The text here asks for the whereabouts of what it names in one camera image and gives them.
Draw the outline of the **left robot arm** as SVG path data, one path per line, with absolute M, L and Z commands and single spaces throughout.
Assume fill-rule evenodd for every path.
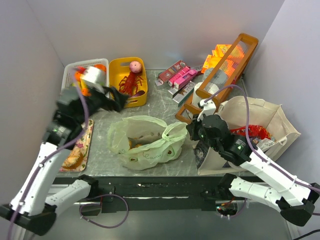
M 90 96 L 83 96 L 77 86 L 61 91 L 56 101 L 57 109 L 26 181 L 10 203 L 0 206 L 0 216 L 10 222 L 7 239 L 12 238 L 14 225 L 43 236 L 52 228 L 57 216 L 71 205 L 97 196 L 98 180 L 85 174 L 65 189 L 48 196 L 59 169 L 89 127 L 89 117 L 100 108 L 121 112 L 129 99 L 115 87 L 91 87 L 89 92 Z

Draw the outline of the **large red snack bag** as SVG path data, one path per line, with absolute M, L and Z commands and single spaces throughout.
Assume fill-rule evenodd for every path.
M 240 128 L 231 129 L 230 132 L 232 134 L 246 136 L 246 127 L 243 126 L 243 127 L 240 127 Z M 261 125 L 252 125 L 252 124 L 250 124 L 248 126 L 248 136 L 250 138 L 259 138 L 261 140 L 263 140 L 265 138 L 270 140 L 271 137 L 272 137 L 272 135 L 263 126 L 261 126 Z

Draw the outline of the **beige canvas tote bag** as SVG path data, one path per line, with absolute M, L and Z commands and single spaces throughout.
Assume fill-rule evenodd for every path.
M 248 99 L 249 138 L 269 158 L 276 161 L 301 135 L 285 116 L 281 105 L 259 98 Z M 236 96 L 220 104 L 217 114 L 232 133 L 245 136 L 247 108 L 245 98 Z M 199 142 L 195 146 L 197 173 L 200 176 L 236 173 L 243 168 L 227 162 L 217 152 Z

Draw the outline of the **light green plastic bag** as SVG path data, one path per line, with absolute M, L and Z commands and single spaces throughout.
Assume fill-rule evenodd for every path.
M 107 133 L 107 147 L 117 155 L 124 167 L 132 170 L 149 169 L 179 157 L 188 133 L 186 126 L 184 122 L 167 124 L 148 115 L 126 117 L 111 123 Z M 146 135 L 161 135 L 161 139 L 134 148 L 130 146 L 128 138 Z

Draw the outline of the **wooden snack tray box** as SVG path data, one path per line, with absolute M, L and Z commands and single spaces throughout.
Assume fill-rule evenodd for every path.
M 202 66 L 202 80 L 193 87 L 182 103 L 175 118 L 190 123 L 193 115 L 200 112 L 198 103 L 209 98 L 224 86 L 234 85 L 242 77 L 259 40 L 241 33 L 232 44 L 217 44 Z

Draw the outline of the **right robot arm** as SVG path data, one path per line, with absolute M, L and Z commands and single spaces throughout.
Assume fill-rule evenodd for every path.
M 231 133 L 219 115 L 194 119 L 186 127 L 193 141 L 201 141 L 224 160 L 241 167 L 265 182 L 261 185 L 227 173 L 216 187 L 221 198 L 238 197 L 259 202 L 278 211 L 288 222 L 303 227 L 312 217 L 320 186 L 299 181 L 258 147 L 250 146 L 245 136 Z

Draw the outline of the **grey toy fish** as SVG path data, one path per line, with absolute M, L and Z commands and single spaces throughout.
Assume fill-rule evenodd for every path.
M 161 135 L 145 135 L 140 138 L 128 138 L 131 148 L 151 144 L 155 141 L 158 141 L 162 138 Z

